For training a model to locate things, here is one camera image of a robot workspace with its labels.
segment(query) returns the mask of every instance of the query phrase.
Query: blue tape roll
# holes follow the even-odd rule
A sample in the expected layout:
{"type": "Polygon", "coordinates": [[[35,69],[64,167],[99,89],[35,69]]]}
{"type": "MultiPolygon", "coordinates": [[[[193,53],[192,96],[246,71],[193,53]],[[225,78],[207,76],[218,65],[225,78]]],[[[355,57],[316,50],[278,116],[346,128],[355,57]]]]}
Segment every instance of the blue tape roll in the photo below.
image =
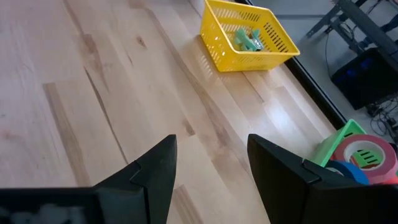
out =
{"type": "Polygon", "coordinates": [[[337,170],[340,174],[357,181],[360,184],[369,184],[365,173],[354,164],[345,161],[329,161],[325,168],[331,168],[331,171],[337,170]]]}

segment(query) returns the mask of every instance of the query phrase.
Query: yellow plastic basket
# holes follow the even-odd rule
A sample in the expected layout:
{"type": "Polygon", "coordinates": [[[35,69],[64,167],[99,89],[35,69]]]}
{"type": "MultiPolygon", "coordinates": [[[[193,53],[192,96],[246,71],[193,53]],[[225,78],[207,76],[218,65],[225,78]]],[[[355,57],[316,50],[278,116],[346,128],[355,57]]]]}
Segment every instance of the yellow plastic basket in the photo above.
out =
{"type": "Polygon", "coordinates": [[[300,51],[269,9],[227,1],[205,0],[200,35],[220,72],[270,70],[300,51]],[[234,49],[235,31],[260,29],[260,52],[234,49]]]}

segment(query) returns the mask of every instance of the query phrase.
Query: wooden table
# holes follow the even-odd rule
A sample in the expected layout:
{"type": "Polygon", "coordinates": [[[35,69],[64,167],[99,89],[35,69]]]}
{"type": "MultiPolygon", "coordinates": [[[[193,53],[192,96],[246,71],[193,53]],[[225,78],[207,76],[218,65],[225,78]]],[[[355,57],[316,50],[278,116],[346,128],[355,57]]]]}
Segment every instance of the wooden table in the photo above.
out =
{"type": "Polygon", "coordinates": [[[95,185],[177,134],[169,223],[267,222],[248,134],[308,157],[334,129],[284,66],[217,72],[201,7],[2,0],[1,187],[95,185]]]}

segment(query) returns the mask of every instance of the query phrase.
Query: black table edge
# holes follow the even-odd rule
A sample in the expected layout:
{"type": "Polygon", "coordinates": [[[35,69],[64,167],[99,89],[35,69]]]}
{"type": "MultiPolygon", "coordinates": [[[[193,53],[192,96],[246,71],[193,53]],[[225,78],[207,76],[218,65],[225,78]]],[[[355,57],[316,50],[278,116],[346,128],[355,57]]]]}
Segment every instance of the black table edge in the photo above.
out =
{"type": "MultiPolygon", "coordinates": [[[[254,5],[251,0],[235,1],[241,4],[254,5]]],[[[342,128],[346,124],[347,120],[297,58],[292,57],[285,62],[285,65],[292,72],[297,81],[303,86],[305,91],[310,95],[315,104],[317,104],[321,109],[322,113],[326,116],[333,127],[336,129],[342,128]]]]}

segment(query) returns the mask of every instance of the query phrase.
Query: gray floor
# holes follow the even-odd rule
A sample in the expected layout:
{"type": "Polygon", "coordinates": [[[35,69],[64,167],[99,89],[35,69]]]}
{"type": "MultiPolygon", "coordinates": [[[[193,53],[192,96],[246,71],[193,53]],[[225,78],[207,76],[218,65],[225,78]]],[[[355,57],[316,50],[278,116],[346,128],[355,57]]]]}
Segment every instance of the gray floor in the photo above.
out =
{"type": "MultiPolygon", "coordinates": [[[[318,83],[322,90],[329,96],[336,107],[341,111],[346,119],[355,119],[369,134],[376,134],[371,126],[370,117],[364,109],[355,111],[343,94],[330,81],[329,76],[340,67],[354,59],[356,54],[348,48],[346,42],[335,32],[330,32],[327,46],[327,59],[330,75],[326,66],[325,44],[326,34],[316,33],[311,39],[305,38],[305,34],[320,20],[319,15],[326,14],[332,7],[328,0],[252,0],[261,7],[269,8],[277,17],[284,29],[288,32],[296,46],[300,49],[301,55],[297,57],[300,63],[307,69],[309,74],[318,83]]],[[[361,9],[366,12],[376,0],[368,0],[361,9]]],[[[379,26],[388,23],[394,15],[398,13],[398,7],[387,1],[382,1],[369,17],[379,26]]],[[[353,23],[348,20],[347,24],[352,28],[353,23]]],[[[393,39],[398,39],[398,28],[392,30],[388,35],[393,39]]],[[[365,35],[360,29],[355,30],[355,39],[363,40],[365,35]]],[[[377,124],[373,123],[376,131],[379,131],[377,124]]],[[[388,141],[392,141],[389,136],[383,136],[388,141]]]]}

